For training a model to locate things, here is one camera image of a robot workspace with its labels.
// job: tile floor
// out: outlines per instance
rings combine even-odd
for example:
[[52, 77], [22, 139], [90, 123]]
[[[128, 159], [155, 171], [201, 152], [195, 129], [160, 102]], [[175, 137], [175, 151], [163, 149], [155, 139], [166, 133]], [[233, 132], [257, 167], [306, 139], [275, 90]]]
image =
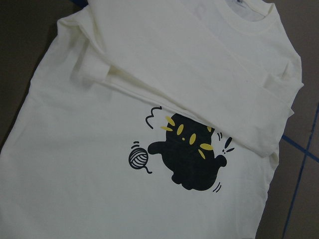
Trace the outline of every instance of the tile floor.
[[[84, 0], [3, 0], [0, 8], [0, 142], [4, 143], [56, 21]], [[280, 142], [280, 164], [256, 239], [319, 238], [319, 1], [275, 0], [303, 63], [303, 83]]]

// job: white long-sleeve t-shirt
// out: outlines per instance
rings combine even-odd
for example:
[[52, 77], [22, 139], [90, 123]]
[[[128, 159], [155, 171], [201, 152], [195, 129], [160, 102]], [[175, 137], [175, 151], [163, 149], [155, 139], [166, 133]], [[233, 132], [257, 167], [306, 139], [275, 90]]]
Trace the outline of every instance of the white long-sleeve t-shirt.
[[59, 20], [0, 155], [0, 235], [254, 238], [292, 111], [247, 58], [179, 0]]

